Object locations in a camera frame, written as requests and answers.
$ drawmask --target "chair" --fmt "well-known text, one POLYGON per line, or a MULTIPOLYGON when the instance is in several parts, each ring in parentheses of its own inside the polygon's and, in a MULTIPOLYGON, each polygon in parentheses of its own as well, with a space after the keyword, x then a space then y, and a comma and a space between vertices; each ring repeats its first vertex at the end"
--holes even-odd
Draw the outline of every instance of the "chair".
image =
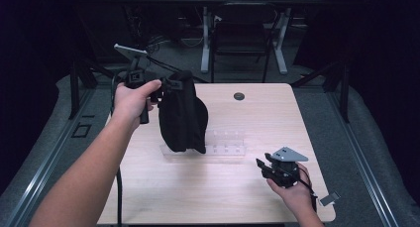
POLYGON ((265 57, 265 82, 273 31, 280 18, 267 3, 226 3, 212 10, 214 29, 210 41, 211 82, 214 82, 215 56, 265 57))

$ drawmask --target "table leg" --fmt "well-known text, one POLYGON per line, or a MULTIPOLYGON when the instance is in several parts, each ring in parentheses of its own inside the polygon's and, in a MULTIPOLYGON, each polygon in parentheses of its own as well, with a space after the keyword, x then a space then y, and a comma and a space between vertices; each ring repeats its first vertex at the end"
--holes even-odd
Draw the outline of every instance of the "table leg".
POLYGON ((280 74, 287 74, 286 62, 284 61, 283 52, 281 51, 281 45, 284 41, 284 35, 286 34, 289 18, 290 8, 287 8, 285 12, 281 13, 280 21, 278 23, 280 27, 280 33, 278 34, 277 40, 273 42, 275 58, 277 59, 280 74))
POLYGON ((210 46, 209 46, 209 21, 207 7, 203 9, 203 56, 201 57, 201 72, 207 73, 209 71, 209 58, 210 58, 210 46))

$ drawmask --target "right hand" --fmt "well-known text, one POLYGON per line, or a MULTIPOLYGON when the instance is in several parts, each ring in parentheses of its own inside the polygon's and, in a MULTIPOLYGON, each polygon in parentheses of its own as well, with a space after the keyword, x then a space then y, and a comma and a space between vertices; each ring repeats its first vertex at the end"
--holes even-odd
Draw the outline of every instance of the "right hand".
POLYGON ((126 87, 124 83, 118 84, 115 92, 113 117, 123 117, 131 120, 134 131, 140 125, 139 116, 143 112, 144 107, 148 106, 148 110, 154 108, 153 104, 147 102, 147 100, 150 94, 157 91, 160 87, 160 80, 149 81, 136 89, 126 87))
MULTIPOLYGON (((308 169, 301 164, 297 165, 300 168, 300 178, 309 184, 309 179, 306 175, 306 173, 309 175, 308 169)), ((271 189, 283 199, 287 208, 289 208, 293 214, 296 215, 303 209, 312 209, 312 201, 309 189, 300 181, 289 188, 278 186, 272 179, 267 179, 266 182, 268 183, 269 187, 271 187, 271 189)))

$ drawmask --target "black fabric pouch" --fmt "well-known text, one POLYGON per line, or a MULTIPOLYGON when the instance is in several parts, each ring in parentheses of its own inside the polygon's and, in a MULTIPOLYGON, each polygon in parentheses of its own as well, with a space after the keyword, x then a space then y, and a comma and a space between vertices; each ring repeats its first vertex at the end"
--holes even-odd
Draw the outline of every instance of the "black fabric pouch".
POLYGON ((206 153, 208 111, 195 93, 191 71, 176 72, 163 82, 158 109, 160 132, 171 150, 194 149, 206 153))

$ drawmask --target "black cable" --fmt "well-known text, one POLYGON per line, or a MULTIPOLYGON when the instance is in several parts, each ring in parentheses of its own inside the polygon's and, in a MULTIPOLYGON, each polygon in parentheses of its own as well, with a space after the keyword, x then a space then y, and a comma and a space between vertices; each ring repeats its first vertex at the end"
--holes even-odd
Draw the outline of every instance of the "black cable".
MULTIPOLYGON (((200 13, 198 13, 197 7, 194 7, 194 11, 195 11, 195 13, 196 13, 196 14, 197 14, 197 16, 198 16, 198 19, 200 20, 201 25, 203 25, 203 20, 201 19, 200 13)), ((181 41, 184 45, 186 45, 186 46, 188 46, 188 47, 190 47, 190 48, 192 48, 192 47, 196 47, 196 46, 200 45, 200 44, 203 42, 203 40, 204 40, 204 35, 201 37, 201 39, 200 39, 200 41, 199 41, 198 43, 196 43, 195 45, 189 45, 189 44, 187 44, 187 43, 186 43, 183 39, 180 39, 180 41, 181 41)))
POLYGON ((123 226, 123 181, 121 179, 121 170, 118 168, 117 171, 117 191, 118 191, 118 200, 117 200, 117 226, 123 226))
MULTIPOLYGON (((166 70, 169 70, 169 71, 172 71, 172 72, 182 71, 182 69, 180 69, 180 68, 177 68, 177 67, 175 67, 175 66, 172 66, 172 65, 166 64, 166 63, 164 63, 164 62, 162 62, 162 61, 159 61, 159 60, 157 60, 157 59, 155 59, 155 58, 153 58, 153 57, 146 56, 146 58, 147 58, 149 61, 151 61, 152 63, 154 63, 154 64, 156 64, 156 65, 160 66, 160 67, 161 67, 161 68, 163 68, 163 69, 166 69, 166 70)), ((193 79, 198 80, 199 82, 202 82, 202 83, 208 83, 206 80, 201 79, 200 77, 197 77, 197 76, 194 76, 194 75, 193 75, 192 77, 193 77, 193 79)))
MULTIPOLYGON (((308 183, 306 183, 304 180, 302 180, 300 177, 293 175, 292 173, 288 172, 287 170, 284 170, 282 168, 279 168, 280 170, 282 170, 284 173, 292 176, 294 179, 296 179, 297 181, 299 181, 300 183, 302 183, 304 186, 306 186, 309 189, 309 193, 312 196, 315 196, 316 198, 318 197, 318 195, 315 193, 315 191, 312 189, 312 186, 309 185, 308 183)), ((305 170, 303 170, 303 172, 305 172, 306 176, 308 177, 309 183, 311 184, 311 179, 309 178, 308 173, 306 173, 305 170)))
POLYGON ((309 178, 309 174, 308 174, 308 172, 306 172, 306 170, 303 170, 303 169, 301 169, 301 168, 299 168, 300 170, 302 170, 305 174, 306 174, 306 177, 308 178, 308 180, 309 180, 309 186, 311 186, 311 188, 309 189, 309 191, 311 191, 312 193, 311 193, 311 202, 312 202, 312 208, 315 210, 315 212, 317 211, 317 208, 316 208, 316 199, 318 198, 318 195, 317 194, 315 194, 315 192, 313 191, 313 189, 312 189, 312 181, 311 181, 311 178, 309 178))
MULTIPOLYGON (((119 76, 121 72, 125 70, 120 69, 118 70, 111 80, 111 116, 114 113, 114 101, 115 101, 115 91, 117 90, 118 83, 122 80, 122 78, 119 76)), ((123 181, 121 178, 121 170, 118 169, 117 174, 117 226, 122 227, 123 221, 122 221, 122 213, 123 213, 123 181)))

